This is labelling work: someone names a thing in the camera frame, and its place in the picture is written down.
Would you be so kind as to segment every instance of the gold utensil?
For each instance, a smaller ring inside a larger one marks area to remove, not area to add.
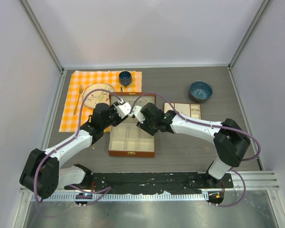
[[[76,103],[76,106],[75,106],[75,110],[74,110],[74,115],[76,114],[77,112],[77,106],[78,106],[78,103],[79,103],[79,98],[80,98],[80,95],[84,92],[84,88],[82,85],[79,86],[79,96],[78,96],[78,100],[77,100],[77,103]]]

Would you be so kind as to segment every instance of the yellow checkered cloth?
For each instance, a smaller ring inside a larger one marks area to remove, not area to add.
[[[84,91],[92,84],[107,83],[114,88],[115,92],[120,92],[120,83],[118,75],[121,71],[75,71],[71,76],[70,85],[66,96],[65,108],[63,110],[59,132],[75,132],[78,126],[79,110],[83,100],[83,94],[80,95],[77,112],[74,115],[74,109],[79,96],[79,87],[83,85]],[[132,83],[124,87],[124,92],[142,91],[142,73],[131,71]],[[88,120],[93,109],[84,105],[81,116],[81,125]]]

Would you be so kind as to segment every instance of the metal beam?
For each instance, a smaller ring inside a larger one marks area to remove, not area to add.
[[[51,55],[52,59],[54,60],[57,68],[59,69],[60,73],[63,73],[63,67],[61,66],[51,44],[48,41],[48,38],[46,37],[45,33],[43,32],[33,10],[31,9],[31,7],[29,6],[27,0],[19,0],[20,4],[22,5],[24,11],[26,12],[29,20],[32,22],[36,32],[38,33],[38,35],[40,36],[43,44],[45,45],[46,49],[48,50],[49,54]]]
[[[253,18],[245,36],[243,37],[240,45],[238,46],[230,64],[229,64],[229,68],[232,68],[235,64],[235,62],[237,61],[239,55],[242,53],[246,43],[249,41],[251,35],[253,34],[253,32],[255,31],[256,27],[258,26],[258,24],[261,21],[262,16],[264,15],[264,13],[266,12],[266,10],[268,9],[270,3],[272,2],[272,0],[263,0],[263,2],[261,3],[259,9],[256,12],[255,17]]]

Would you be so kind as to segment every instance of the gray wooden table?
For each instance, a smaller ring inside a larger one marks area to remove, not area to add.
[[[201,104],[202,119],[224,121],[226,118],[231,118],[243,130],[246,130],[227,67],[167,67],[131,70],[142,71],[143,92],[157,92],[176,103],[192,103],[187,95],[192,82],[202,80],[210,83],[214,94],[206,103]],[[73,72],[68,70],[66,74],[49,146],[71,135],[71,133],[59,133],[58,130]],[[159,108],[163,108],[161,98],[157,98],[156,104]],[[92,172],[206,171],[217,157],[215,147],[211,143],[188,135],[158,132],[155,143],[155,158],[110,157],[108,155],[109,133],[105,133],[93,147],[82,150],[66,162],[64,168],[80,163],[90,168]],[[254,152],[250,146],[246,157],[253,155]],[[246,161],[242,162],[236,170],[259,171],[259,167],[256,160]]]

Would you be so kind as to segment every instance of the gray floor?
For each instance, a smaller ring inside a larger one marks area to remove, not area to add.
[[[223,204],[237,201],[241,194],[227,191]],[[56,218],[42,216],[58,214]],[[267,191],[259,190],[247,191],[245,199],[231,208],[216,208],[205,201],[98,202],[78,208],[69,201],[43,202],[37,209],[31,202],[24,227],[278,228],[278,224]]]
[[[137,68],[131,70],[142,71],[143,92],[160,93],[172,102],[192,103],[187,95],[189,85],[196,80],[210,83],[214,94],[211,99],[201,105],[202,119],[224,121],[226,118],[231,118],[246,130],[227,67]],[[66,75],[49,146],[71,135],[71,133],[59,133],[58,130],[73,72],[69,70]],[[157,98],[156,104],[159,108],[163,108],[161,98]],[[81,151],[64,167],[80,163],[93,172],[206,171],[217,157],[212,144],[187,135],[159,132],[156,134],[155,143],[155,158],[110,157],[108,155],[109,133],[105,133],[93,145],[94,149],[87,148]],[[246,157],[253,155],[254,152],[250,146]],[[236,170],[259,171],[259,167],[256,160],[246,161],[241,163]]]

